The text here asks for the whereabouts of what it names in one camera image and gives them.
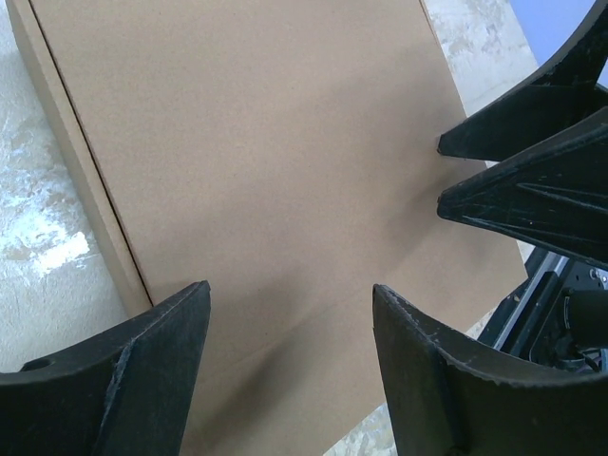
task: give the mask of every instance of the brown box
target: brown box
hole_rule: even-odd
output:
[[[211,283],[184,453],[319,454],[378,406],[374,282],[465,330],[523,280],[435,215],[483,165],[434,151],[464,116],[418,0],[9,12],[126,308]]]

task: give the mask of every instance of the box side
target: box side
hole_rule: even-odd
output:
[[[28,0],[7,0],[15,41],[129,316],[151,301]]]

